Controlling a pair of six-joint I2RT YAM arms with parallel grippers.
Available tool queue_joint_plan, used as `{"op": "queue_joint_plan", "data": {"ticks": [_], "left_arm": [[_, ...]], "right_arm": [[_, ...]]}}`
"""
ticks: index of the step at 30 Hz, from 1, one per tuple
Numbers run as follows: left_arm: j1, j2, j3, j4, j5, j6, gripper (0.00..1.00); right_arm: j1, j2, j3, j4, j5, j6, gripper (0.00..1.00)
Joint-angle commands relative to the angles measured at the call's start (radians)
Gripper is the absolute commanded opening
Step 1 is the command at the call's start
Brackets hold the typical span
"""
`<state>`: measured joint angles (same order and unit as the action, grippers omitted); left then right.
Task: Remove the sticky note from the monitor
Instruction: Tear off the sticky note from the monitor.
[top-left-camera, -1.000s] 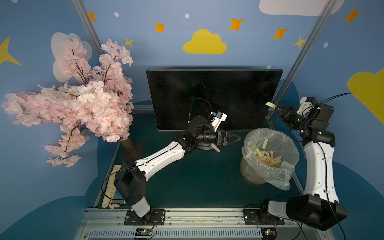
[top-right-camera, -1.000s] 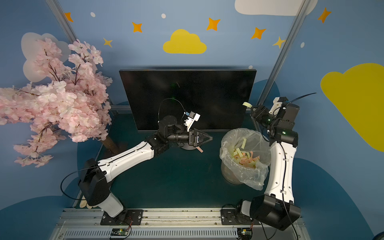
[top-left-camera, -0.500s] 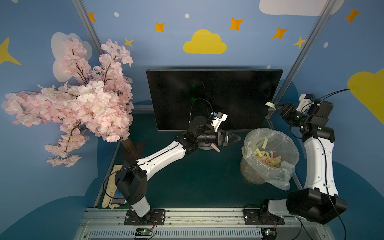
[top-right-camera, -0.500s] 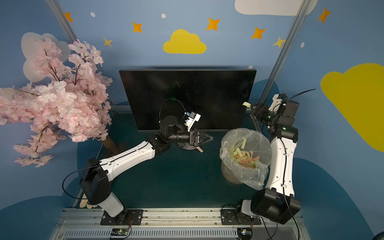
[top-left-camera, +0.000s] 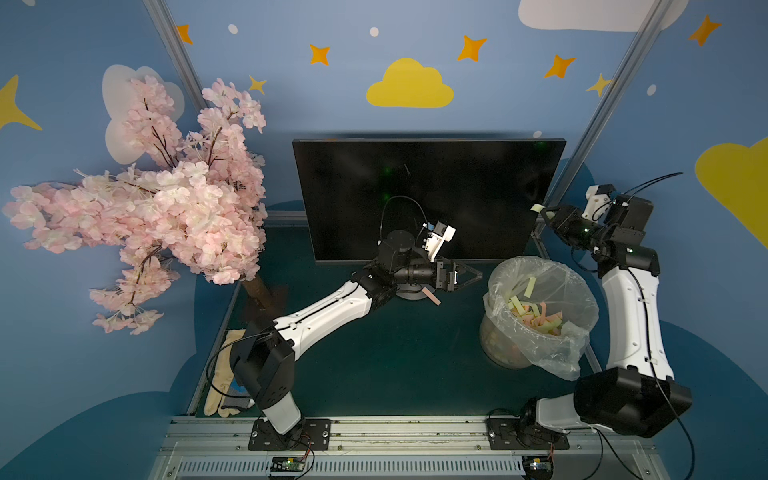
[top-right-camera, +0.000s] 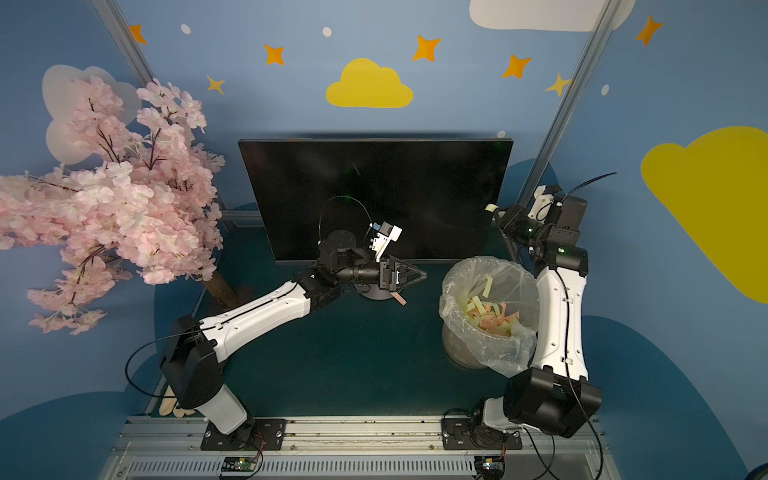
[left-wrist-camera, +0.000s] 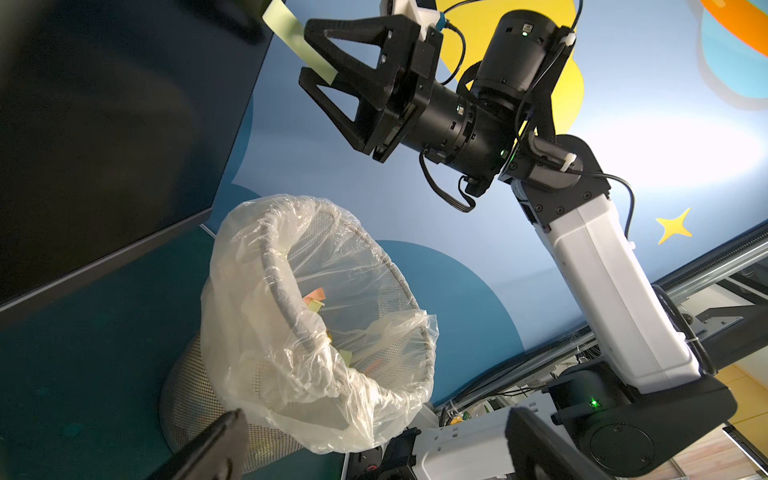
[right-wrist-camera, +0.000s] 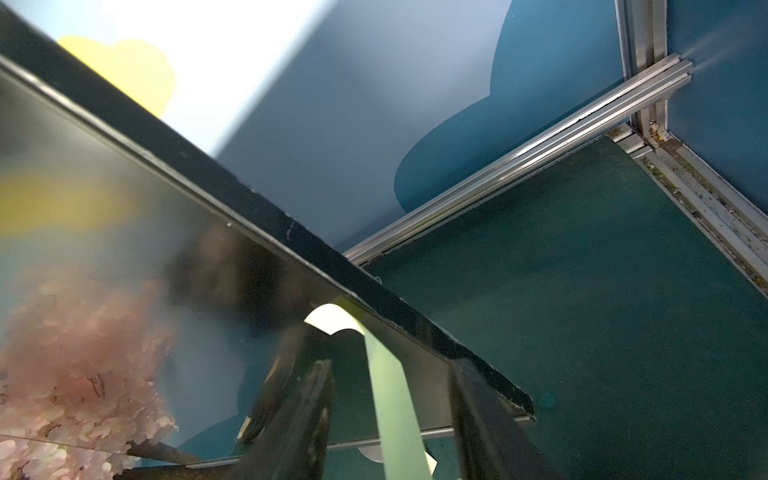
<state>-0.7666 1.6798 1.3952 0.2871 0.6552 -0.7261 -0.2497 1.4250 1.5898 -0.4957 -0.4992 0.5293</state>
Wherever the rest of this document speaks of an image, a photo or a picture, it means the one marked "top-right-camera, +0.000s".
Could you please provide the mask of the pink sticky note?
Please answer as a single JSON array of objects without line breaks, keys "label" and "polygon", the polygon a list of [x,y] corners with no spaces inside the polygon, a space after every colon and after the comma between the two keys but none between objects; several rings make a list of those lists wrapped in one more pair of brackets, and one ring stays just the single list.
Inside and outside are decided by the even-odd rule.
[{"label": "pink sticky note", "polygon": [[391,296],[402,306],[405,306],[407,304],[407,301],[398,293],[398,292],[391,292]]}]

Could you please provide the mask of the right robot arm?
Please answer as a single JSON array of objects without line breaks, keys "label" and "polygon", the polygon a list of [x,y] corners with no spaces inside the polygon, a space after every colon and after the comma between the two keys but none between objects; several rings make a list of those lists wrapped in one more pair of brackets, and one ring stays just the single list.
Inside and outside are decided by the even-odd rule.
[{"label": "right robot arm", "polygon": [[582,300],[588,253],[578,247],[586,202],[541,191],[531,207],[515,204],[499,219],[503,234],[527,248],[536,269],[538,336],[530,366],[502,396],[483,402],[481,426],[508,433],[519,426],[570,438],[602,403],[590,384],[582,347]]}]

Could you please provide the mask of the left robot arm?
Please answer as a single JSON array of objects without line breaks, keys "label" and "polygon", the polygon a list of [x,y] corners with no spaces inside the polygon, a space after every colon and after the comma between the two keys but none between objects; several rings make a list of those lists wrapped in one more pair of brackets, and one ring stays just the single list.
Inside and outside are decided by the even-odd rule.
[{"label": "left robot arm", "polygon": [[375,235],[366,246],[359,246],[350,231],[332,232],[318,242],[319,256],[308,268],[243,306],[201,321],[176,320],[159,366],[178,406],[202,414],[224,435],[235,432],[248,414],[225,385],[222,364],[237,350],[324,308],[345,285],[369,285],[400,299],[404,289],[427,278],[418,267],[384,253],[402,233],[399,227],[385,222],[372,228]]}]

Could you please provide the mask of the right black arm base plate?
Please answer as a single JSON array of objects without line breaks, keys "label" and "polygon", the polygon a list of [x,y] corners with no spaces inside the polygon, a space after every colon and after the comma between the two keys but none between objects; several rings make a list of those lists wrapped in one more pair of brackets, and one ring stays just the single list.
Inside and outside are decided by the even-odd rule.
[{"label": "right black arm base plate", "polygon": [[441,437],[445,450],[521,450],[519,431],[503,433],[482,424],[475,425],[466,416],[441,419]]}]

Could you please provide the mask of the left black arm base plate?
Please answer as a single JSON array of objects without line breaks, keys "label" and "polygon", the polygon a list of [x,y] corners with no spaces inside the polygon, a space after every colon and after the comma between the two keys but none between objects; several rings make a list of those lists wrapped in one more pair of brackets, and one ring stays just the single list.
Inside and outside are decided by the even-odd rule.
[{"label": "left black arm base plate", "polygon": [[202,451],[279,451],[287,420],[282,418],[249,418],[229,434],[208,422],[200,445]]}]

